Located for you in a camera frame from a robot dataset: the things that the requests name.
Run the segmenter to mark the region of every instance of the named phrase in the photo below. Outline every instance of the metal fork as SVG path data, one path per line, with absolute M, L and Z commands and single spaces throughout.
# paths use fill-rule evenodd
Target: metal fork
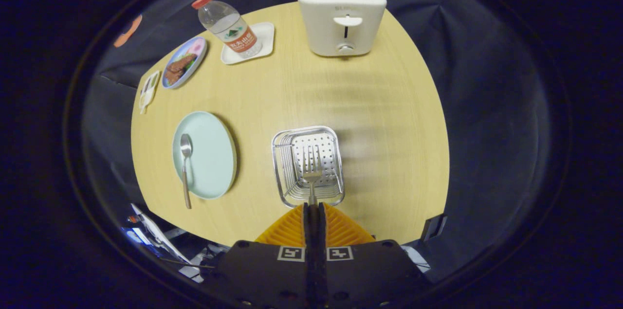
M 318 204 L 316 194 L 314 193 L 314 184 L 322 177 L 322 168 L 320 167 L 320 148 L 309 145 L 307 150 L 303 150 L 303 179 L 307 180 L 310 185 L 309 205 Z

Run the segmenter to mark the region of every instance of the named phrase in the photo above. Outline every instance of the metal spoon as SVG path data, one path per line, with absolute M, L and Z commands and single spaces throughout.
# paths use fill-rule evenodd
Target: metal spoon
M 182 182 L 184 183 L 184 199 L 186 200 L 186 207 L 191 209 L 191 198 L 188 195 L 188 181 L 186 180 L 186 159 L 193 153 L 193 145 L 191 144 L 191 138 L 188 134 L 182 134 L 180 140 L 180 149 L 184 155 L 184 164 L 182 165 Z

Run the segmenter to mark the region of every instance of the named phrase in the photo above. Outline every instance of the meat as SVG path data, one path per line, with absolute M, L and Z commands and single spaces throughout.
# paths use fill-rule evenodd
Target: meat
M 166 69 L 171 72 L 179 72 L 184 69 L 189 63 L 191 63 L 195 58 L 197 58 L 196 54 L 189 54 L 189 56 L 184 56 L 178 61 L 174 61 L 172 64 L 168 65 Z
M 169 81 L 170 85 L 173 85 L 174 83 L 176 83 L 176 81 L 180 80 L 183 74 L 183 69 L 177 72 L 171 72 L 169 69 L 167 69 L 165 72 L 165 78 Z
M 169 84 L 173 85 L 176 81 L 180 80 L 185 73 L 184 68 L 194 61 L 195 58 L 197 58 L 196 54 L 189 54 L 168 65 L 166 67 L 165 78 L 169 81 Z

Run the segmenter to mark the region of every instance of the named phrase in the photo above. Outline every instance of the wooden table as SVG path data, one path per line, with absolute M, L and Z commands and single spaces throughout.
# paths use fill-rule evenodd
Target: wooden table
M 327 58 L 307 46 L 298 2 L 244 16 L 251 25 L 275 25 L 270 56 L 224 65 L 222 43 L 208 31 L 209 50 L 182 85 L 158 86 L 145 114 L 134 101 L 131 142 L 134 168 L 150 211 L 198 236 L 225 245 L 255 240 L 289 210 L 281 202 L 271 140 L 280 130 L 326 125 L 338 134 L 345 180 L 338 209 L 375 235 L 399 243 L 420 237 L 427 218 L 443 213 L 449 149 L 439 96 L 422 56 L 385 11 L 372 51 Z M 143 76 L 163 70 L 175 50 Z M 171 158 L 177 124 L 192 111 L 208 111 L 230 129 L 238 175 L 217 200 L 191 194 Z

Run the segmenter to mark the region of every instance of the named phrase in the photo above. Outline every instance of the water bottle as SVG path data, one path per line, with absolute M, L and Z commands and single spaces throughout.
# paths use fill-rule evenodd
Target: water bottle
M 262 50 L 262 41 L 249 28 L 231 5 L 216 0 L 196 0 L 199 21 L 242 58 L 254 56 Z

